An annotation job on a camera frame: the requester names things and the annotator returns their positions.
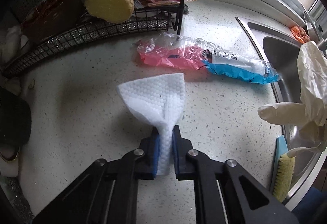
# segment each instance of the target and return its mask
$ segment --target terrazzo countertop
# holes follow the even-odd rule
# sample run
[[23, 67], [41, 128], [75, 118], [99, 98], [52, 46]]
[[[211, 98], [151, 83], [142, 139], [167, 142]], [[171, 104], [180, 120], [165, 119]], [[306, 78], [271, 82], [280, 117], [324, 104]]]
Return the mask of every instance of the terrazzo countertop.
[[[212, 0], [189, 3], [182, 35], [201, 37], [258, 57], [235, 19], [240, 16], [277, 29], [283, 25], [254, 11]], [[32, 111], [32, 132], [23, 147], [19, 180], [36, 215], [98, 158], [115, 160], [138, 147], [151, 127], [128, 111], [116, 86], [179, 70], [137, 65], [137, 42], [145, 34], [98, 41], [41, 64], [22, 81]], [[257, 108], [274, 103], [270, 85], [183, 71], [186, 105], [182, 137], [220, 161], [237, 160], [265, 187], [270, 184], [275, 139], [281, 127], [262, 121]], [[27, 86], [35, 79], [35, 87]], [[137, 223], [195, 223], [193, 183], [168, 176], [140, 181]]]

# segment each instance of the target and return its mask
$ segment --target faucet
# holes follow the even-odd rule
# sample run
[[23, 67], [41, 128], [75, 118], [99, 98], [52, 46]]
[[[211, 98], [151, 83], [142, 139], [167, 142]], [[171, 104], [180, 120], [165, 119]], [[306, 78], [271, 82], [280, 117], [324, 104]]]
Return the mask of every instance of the faucet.
[[321, 32], [317, 29], [316, 23], [310, 17], [308, 11], [303, 7], [303, 15], [305, 17], [305, 23], [307, 27], [307, 31], [311, 41], [314, 41], [317, 44], [317, 47], [320, 51], [323, 52], [323, 55], [326, 57], [327, 53], [327, 38], [323, 39]]

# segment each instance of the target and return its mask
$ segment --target sink rim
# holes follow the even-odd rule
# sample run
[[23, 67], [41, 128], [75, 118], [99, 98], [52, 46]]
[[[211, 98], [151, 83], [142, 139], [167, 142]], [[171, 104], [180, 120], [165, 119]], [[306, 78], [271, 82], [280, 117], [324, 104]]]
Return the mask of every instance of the sink rim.
[[[263, 36], [262, 40], [265, 37], [272, 37], [277, 38], [281, 41], [291, 43], [292, 45], [300, 48], [301, 43], [299, 43], [295, 38], [290, 37], [288, 34], [285, 34], [282, 31], [279, 31], [277, 29], [274, 29], [268, 25], [262, 24], [260, 22], [242, 18], [242, 17], [236, 17], [237, 21], [240, 23], [241, 27], [244, 29], [245, 33], [249, 37], [250, 41], [252, 42], [254, 48], [256, 49], [259, 57], [264, 61], [269, 61], [263, 46], [259, 43], [256, 36], [251, 31], [251, 28], [249, 27], [249, 24], [252, 24], [255, 28], [255, 30], [261, 31], [263, 34], [267, 34], [266, 36]], [[281, 90], [279, 88], [278, 83], [272, 83], [271, 84], [276, 102], [283, 102], [283, 97]], [[286, 135], [287, 138], [287, 145], [290, 147], [290, 134], [289, 129], [287, 129], [285, 126], [282, 126], [282, 132], [284, 135]], [[300, 178], [296, 181], [294, 186], [289, 190], [287, 194], [287, 198], [285, 199], [285, 206], [289, 210], [293, 210], [296, 205], [300, 202], [300, 200], [304, 197], [304, 195], [307, 193], [311, 185], [313, 184], [313, 181], [316, 179], [325, 158], [327, 156], [327, 149], [322, 153], [315, 153], [309, 163], [306, 165], [306, 167], [303, 169], [304, 173], [300, 176]]]

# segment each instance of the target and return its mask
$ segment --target white cleaning wipe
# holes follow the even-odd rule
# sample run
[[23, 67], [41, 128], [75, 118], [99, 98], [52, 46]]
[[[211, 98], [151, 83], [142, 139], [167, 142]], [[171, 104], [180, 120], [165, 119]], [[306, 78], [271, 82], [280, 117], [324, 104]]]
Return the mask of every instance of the white cleaning wipe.
[[168, 74], [120, 84], [117, 90], [130, 112], [159, 132], [158, 175], [169, 173], [172, 131], [185, 103], [184, 74]]

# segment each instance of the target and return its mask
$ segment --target wire mesh basket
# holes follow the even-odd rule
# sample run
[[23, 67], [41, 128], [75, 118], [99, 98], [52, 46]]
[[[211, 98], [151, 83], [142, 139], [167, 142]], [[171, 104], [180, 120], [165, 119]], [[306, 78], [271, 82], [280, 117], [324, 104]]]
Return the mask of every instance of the wire mesh basket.
[[[10, 10], [19, 22], [42, 0], [12, 0]], [[180, 32], [184, 0], [180, 5], [136, 9], [130, 19], [113, 24], [102, 19], [82, 16], [74, 28], [53, 35], [2, 68], [7, 78], [22, 74], [41, 60], [98, 39], [129, 33], [174, 29]]]

